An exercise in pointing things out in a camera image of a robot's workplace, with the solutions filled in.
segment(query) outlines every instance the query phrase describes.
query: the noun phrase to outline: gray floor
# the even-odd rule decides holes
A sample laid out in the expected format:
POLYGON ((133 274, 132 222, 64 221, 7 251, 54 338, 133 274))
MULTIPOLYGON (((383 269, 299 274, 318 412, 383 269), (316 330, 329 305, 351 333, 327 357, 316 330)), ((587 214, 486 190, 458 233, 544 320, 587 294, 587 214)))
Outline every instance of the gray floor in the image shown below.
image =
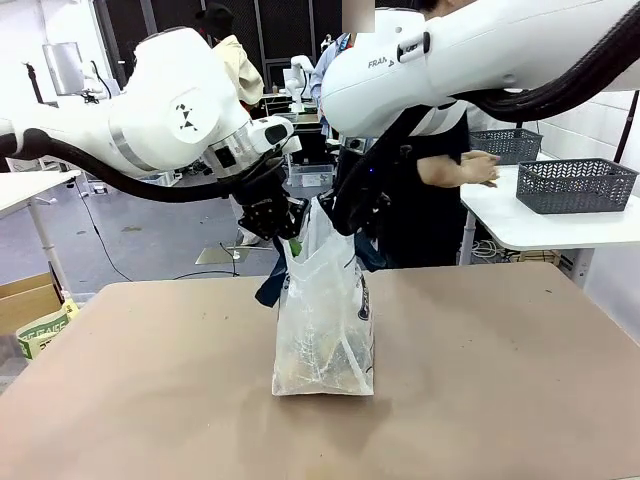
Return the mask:
MULTIPOLYGON (((210 179, 186 177, 179 186, 207 181, 210 179)), ((290 191, 306 197, 318 193, 309 188, 290 191)), ((77 190, 62 185, 43 197, 58 200, 40 209, 74 293, 98 292, 105 285, 125 281, 109 264, 77 190)), ((133 280, 165 280, 191 272, 232 269, 231 264, 194 265, 203 248, 235 242, 237 225, 229 200, 171 205, 117 191, 86 200, 113 262, 133 280)), ((243 276, 267 275, 276 259, 273 250, 251 251, 237 271, 243 276)), ((0 219, 0 284, 47 268, 28 211, 23 209, 0 219)))

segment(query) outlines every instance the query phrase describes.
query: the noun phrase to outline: green item in bag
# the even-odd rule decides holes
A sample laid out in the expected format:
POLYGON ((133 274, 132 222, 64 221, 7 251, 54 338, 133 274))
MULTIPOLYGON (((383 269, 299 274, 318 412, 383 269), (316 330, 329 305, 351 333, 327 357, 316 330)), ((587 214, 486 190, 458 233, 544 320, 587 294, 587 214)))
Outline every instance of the green item in bag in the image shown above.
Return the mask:
POLYGON ((293 258, 296 258, 298 255, 302 253, 302 244, 295 238, 292 238, 291 240, 289 240, 289 246, 291 247, 291 253, 293 254, 293 258))

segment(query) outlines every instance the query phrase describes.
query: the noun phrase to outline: white table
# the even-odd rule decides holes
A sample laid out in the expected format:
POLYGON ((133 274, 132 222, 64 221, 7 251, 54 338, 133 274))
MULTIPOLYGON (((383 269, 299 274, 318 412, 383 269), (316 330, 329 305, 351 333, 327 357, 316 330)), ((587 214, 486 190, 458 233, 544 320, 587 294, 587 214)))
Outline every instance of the white table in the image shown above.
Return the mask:
POLYGON ((286 93, 263 93, 262 94, 262 98, 263 100, 270 100, 272 98, 287 98, 290 95, 287 95, 286 93))
POLYGON ((51 262, 60 285, 69 293, 71 293, 69 281, 60 265, 60 259, 55 247, 44 228, 35 196, 78 175, 80 175, 79 170, 71 170, 64 173, 0 173, 0 213, 9 209, 22 208, 25 205, 29 208, 29 213, 42 242, 42 249, 51 262))
POLYGON ((631 196, 624 212, 538 215, 516 198, 518 167, 500 167, 498 188, 462 187, 469 211, 460 265, 471 260, 476 219, 503 247, 517 251, 578 249, 572 278, 584 287, 594 249, 640 244, 640 198, 631 196))

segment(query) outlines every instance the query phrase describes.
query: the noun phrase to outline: gray basket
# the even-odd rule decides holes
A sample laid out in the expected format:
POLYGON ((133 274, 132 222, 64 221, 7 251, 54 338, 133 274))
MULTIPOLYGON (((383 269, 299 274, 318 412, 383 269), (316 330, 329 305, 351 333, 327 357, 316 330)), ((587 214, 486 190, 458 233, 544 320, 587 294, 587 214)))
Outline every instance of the gray basket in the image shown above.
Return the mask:
POLYGON ((621 212, 637 176, 601 158, 525 162, 516 197, 540 214, 621 212))
POLYGON ((500 157, 500 165, 517 165, 538 158, 542 135, 524 128, 471 132, 469 141, 473 150, 482 150, 500 157))

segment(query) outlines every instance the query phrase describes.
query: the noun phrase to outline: transparent plastic bag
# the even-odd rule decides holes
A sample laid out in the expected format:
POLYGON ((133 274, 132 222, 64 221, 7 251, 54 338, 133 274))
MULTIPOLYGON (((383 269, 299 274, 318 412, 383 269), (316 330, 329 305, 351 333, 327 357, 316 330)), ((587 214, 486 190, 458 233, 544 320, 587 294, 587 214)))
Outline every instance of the transparent plastic bag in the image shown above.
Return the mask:
POLYGON ((289 279, 280 295, 273 395, 373 395, 369 291, 343 237, 313 199, 302 250, 283 240, 289 279))

